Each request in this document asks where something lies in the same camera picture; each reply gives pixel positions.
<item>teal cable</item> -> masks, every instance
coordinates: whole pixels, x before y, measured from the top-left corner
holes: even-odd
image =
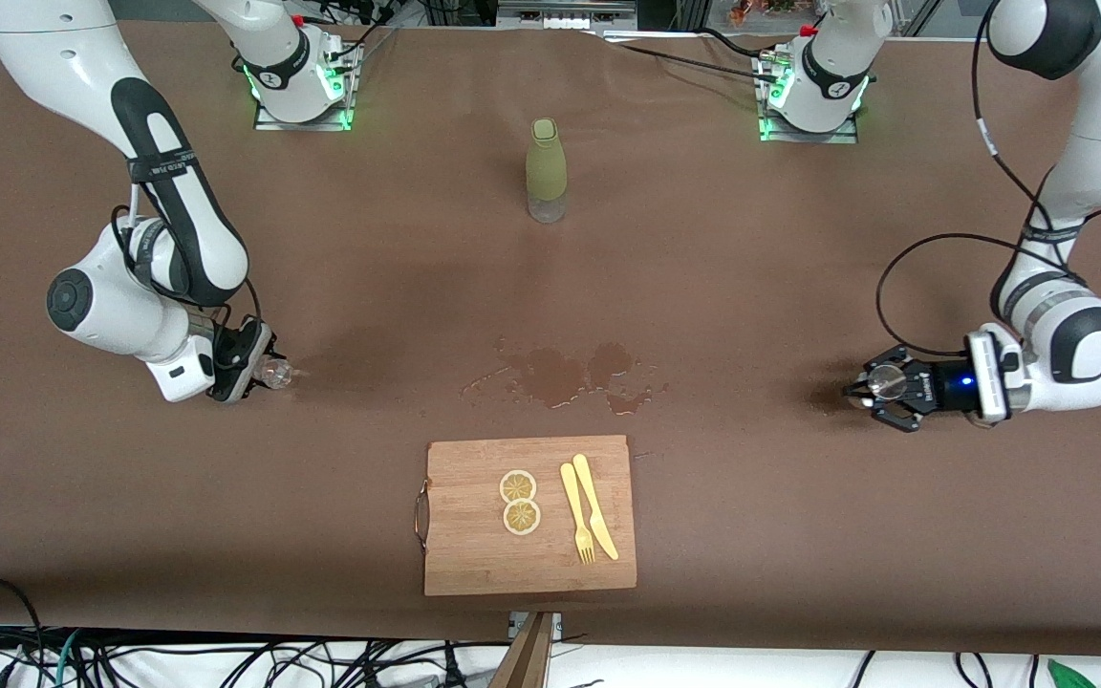
[[[70,645],[75,644],[75,636],[79,634],[78,627],[70,632],[70,635],[66,636],[65,643],[62,644],[62,652],[57,654],[57,670],[54,671],[54,685],[57,688],[62,688],[62,675],[66,674],[66,657],[70,654]]]

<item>clear bottle bottom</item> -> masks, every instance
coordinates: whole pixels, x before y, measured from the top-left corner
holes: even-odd
[[[542,223],[559,221],[568,211],[568,195],[564,193],[558,199],[543,200],[536,199],[532,195],[525,195],[530,201],[530,217]]]

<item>knife handle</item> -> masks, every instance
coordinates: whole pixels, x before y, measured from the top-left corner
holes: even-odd
[[[593,491],[593,473],[589,471],[589,459],[585,458],[585,454],[577,454],[571,458],[571,466],[576,467],[576,476],[585,487],[585,495],[589,498],[589,509],[593,510],[593,513],[602,513],[598,506],[598,492]]]
[[[576,469],[571,465],[559,467],[559,477],[563,478],[563,488],[568,492],[568,504],[571,504],[571,517],[576,518],[576,525],[585,527],[585,515],[580,512],[580,489],[576,488]]]

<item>brown tabletop surface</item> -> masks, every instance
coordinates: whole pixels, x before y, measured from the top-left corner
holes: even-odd
[[[555,31],[401,32],[355,131],[253,132],[218,26],[122,30],[307,375],[235,408],[166,404],[141,362],[50,325],[50,280],[127,174],[0,66],[0,576],[44,623],[497,637],[538,607],[595,643],[1101,653],[1101,409],[901,435],[837,400],[890,345],[873,286],[895,252],[1012,240],[1025,215],[971,119],[968,44],[886,44],[861,143],[794,145],[760,142],[746,79]],[[1073,84],[990,58],[983,88],[1035,182]],[[542,117],[568,157],[553,227],[525,214]],[[1006,260],[923,250],[887,314],[957,347]],[[1075,267],[1101,293],[1101,218]],[[549,408],[623,352],[609,402]],[[428,441],[611,434],[633,452],[636,588],[423,596]]]

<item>knife blade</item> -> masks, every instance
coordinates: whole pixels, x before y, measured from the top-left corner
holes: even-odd
[[[611,532],[606,527],[606,518],[602,517],[602,506],[598,505],[598,492],[593,489],[593,473],[589,470],[589,459],[585,454],[577,454],[571,458],[571,466],[576,468],[576,478],[580,479],[581,488],[585,488],[585,495],[589,498],[589,528],[593,536],[598,537],[598,544],[602,546],[608,557],[618,559],[620,552],[614,547],[614,539],[611,539]]]

